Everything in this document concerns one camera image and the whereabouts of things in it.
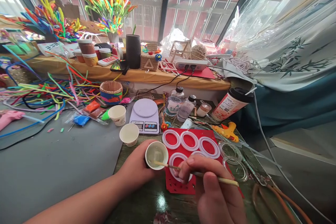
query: hand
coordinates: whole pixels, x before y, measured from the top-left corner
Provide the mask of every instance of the hand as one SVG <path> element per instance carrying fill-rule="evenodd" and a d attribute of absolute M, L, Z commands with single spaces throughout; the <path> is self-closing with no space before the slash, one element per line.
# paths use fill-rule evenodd
<path fill-rule="evenodd" d="M 238 188 L 219 183 L 217 176 L 233 179 L 231 174 L 217 160 L 192 155 L 175 170 L 175 176 L 186 184 L 193 171 L 203 172 L 204 177 L 196 177 L 196 202 L 202 224 L 246 224 L 244 203 Z"/>
<path fill-rule="evenodd" d="M 130 191 L 135 191 L 152 180 L 160 171 L 146 167 L 145 152 L 154 139 L 147 139 L 140 144 L 126 159 L 117 175 L 122 180 L 121 183 Z"/>

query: yellow tablecloth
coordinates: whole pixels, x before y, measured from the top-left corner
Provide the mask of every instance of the yellow tablecloth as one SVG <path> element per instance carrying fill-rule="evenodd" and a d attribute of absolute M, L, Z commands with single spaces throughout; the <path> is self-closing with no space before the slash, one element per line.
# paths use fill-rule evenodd
<path fill-rule="evenodd" d="M 22 59 L 27 59 L 28 56 L 21 55 Z M 96 81 L 106 81 L 112 80 L 119 75 L 119 72 L 111 72 L 111 66 L 87 66 L 85 63 L 80 63 L 75 59 L 70 59 L 71 65 L 76 68 L 81 74 L 85 76 L 86 71 L 89 71 L 89 79 Z M 54 57 L 38 56 L 27 62 L 31 68 L 37 72 L 49 72 L 51 74 L 68 74 L 68 70 L 65 63 Z M 126 75 L 121 75 L 118 80 L 131 81 L 131 82 L 143 82 L 143 83 L 153 83 L 156 85 L 161 85 L 170 82 L 175 75 L 172 73 L 165 73 L 160 70 L 156 72 L 149 71 L 145 72 L 140 69 L 129 69 Z M 174 86 L 180 80 L 186 79 L 187 76 L 181 75 L 177 77 L 169 85 Z M 194 88 L 194 89 L 205 89 L 205 90 L 229 90 L 230 82 L 227 80 L 217 80 L 217 79 L 206 79 L 200 77 L 190 77 L 183 82 L 183 87 Z"/>

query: yellow glue gun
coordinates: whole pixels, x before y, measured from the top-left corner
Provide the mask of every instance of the yellow glue gun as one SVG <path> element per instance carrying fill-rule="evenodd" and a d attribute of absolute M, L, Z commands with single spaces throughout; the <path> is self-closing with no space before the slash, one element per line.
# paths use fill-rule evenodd
<path fill-rule="evenodd" d="M 236 129 L 236 124 L 234 122 L 229 122 L 229 127 L 222 124 L 223 128 L 213 125 L 212 129 L 223 137 L 230 139 L 233 142 L 239 142 L 238 137 L 233 133 Z"/>

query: forearm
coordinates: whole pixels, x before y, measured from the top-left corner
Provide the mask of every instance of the forearm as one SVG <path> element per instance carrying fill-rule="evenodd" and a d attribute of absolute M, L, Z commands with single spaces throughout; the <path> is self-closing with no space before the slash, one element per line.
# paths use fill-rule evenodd
<path fill-rule="evenodd" d="M 130 190 L 115 174 L 36 215 L 26 223 L 102 223 Z"/>

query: green table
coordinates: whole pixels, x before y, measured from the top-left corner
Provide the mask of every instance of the green table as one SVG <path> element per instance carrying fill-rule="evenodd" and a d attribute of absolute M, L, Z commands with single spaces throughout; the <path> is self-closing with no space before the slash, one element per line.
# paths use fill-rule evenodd
<path fill-rule="evenodd" d="M 226 120 L 224 121 L 224 124 L 227 125 L 228 122 L 229 120 Z M 181 123 L 175 120 L 173 126 L 180 127 Z M 239 136 L 241 140 L 243 139 L 237 130 L 235 131 L 235 134 Z M 146 139 L 157 139 L 161 141 L 161 135 L 140 135 L 138 138 L 138 143 L 134 147 L 127 147 L 123 145 L 119 154 L 117 166 L 114 171 L 115 173 L 120 169 L 131 152 Z M 246 159 L 249 161 L 254 170 L 263 176 L 268 181 L 268 183 L 273 184 L 272 180 L 260 165 L 254 154 L 247 148 L 244 148 L 244 153 Z M 239 176 L 239 174 L 235 174 L 235 170 L 231 169 L 231 171 L 234 176 Z M 251 175 L 246 182 L 239 183 L 240 189 L 244 195 L 248 223 L 261 223 L 261 220 L 255 212 L 252 204 L 252 188 L 255 183 L 256 182 Z M 276 200 L 276 197 L 268 190 L 265 190 L 265 194 L 267 195 L 271 204 L 274 205 L 277 211 L 279 211 L 280 219 L 283 220 L 281 223 L 290 223 L 288 217 L 285 215 L 285 212 L 282 210 L 281 205 Z M 277 223 L 272 218 L 269 210 L 262 202 L 260 196 L 258 197 L 257 203 L 258 207 L 260 207 L 260 209 L 267 215 L 269 219 L 268 223 Z M 153 223 L 154 217 L 157 213 L 165 212 L 168 212 L 171 215 L 173 223 L 199 223 L 195 196 L 169 193 L 166 190 L 166 179 L 165 174 L 163 173 L 161 177 L 158 177 L 155 180 L 147 183 L 140 190 L 124 199 L 111 213 L 109 218 L 106 220 L 106 223 L 149 224 Z"/>

